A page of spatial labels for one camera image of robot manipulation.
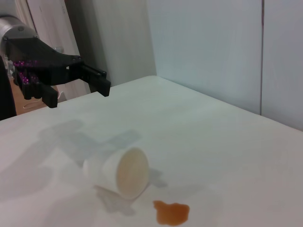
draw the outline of white table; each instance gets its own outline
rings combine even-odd
[[[151,184],[135,201],[95,189],[92,152],[137,146]],[[302,227],[303,133],[158,77],[0,122],[1,227]]]

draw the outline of paper cup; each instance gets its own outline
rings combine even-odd
[[[148,183],[149,166],[145,153],[131,148],[113,154],[98,152],[84,161],[83,172],[95,185],[134,199]]]

